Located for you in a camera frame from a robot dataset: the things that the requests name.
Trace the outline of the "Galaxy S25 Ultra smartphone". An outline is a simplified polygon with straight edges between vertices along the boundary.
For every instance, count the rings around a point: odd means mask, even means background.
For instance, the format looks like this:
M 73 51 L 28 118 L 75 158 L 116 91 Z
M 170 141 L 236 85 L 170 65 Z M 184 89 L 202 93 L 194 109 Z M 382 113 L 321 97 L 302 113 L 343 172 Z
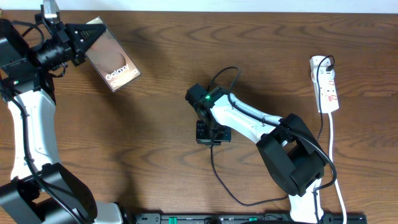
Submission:
M 141 75 L 141 71 L 128 56 L 102 18 L 96 17 L 87 22 L 87 24 L 102 24 L 106 28 L 104 34 L 87 50 L 86 57 L 107 86 L 112 91 L 118 91 L 138 78 Z

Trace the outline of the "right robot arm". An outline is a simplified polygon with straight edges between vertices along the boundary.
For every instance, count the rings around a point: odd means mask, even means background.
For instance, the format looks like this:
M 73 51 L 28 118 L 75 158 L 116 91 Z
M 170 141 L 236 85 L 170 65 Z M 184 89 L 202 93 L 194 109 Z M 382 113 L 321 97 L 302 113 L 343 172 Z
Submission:
M 195 84 L 186 101 L 198 115 L 196 141 L 214 148 L 231 140 L 235 130 L 257 147 L 274 182 L 287 193 L 290 217 L 300 223 L 322 223 L 319 191 L 326 165 L 332 165 L 303 120 L 269 115 L 222 87 L 212 91 Z

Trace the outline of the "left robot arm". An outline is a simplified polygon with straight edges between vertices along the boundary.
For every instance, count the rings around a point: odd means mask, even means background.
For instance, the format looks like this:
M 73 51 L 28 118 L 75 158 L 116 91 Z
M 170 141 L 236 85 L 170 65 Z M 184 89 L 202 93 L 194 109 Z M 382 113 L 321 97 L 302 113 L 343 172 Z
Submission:
M 1 207 L 17 223 L 125 223 L 117 203 L 95 200 L 89 188 L 60 162 L 55 135 L 57 69 L 79 65 L 105 32 L 102 24 L 64 24 L 37 16 L 28 30 L 50 34 L 30 47 L 18 21 L 1 20 L 1 98 L 13 118 L 15 159 Z

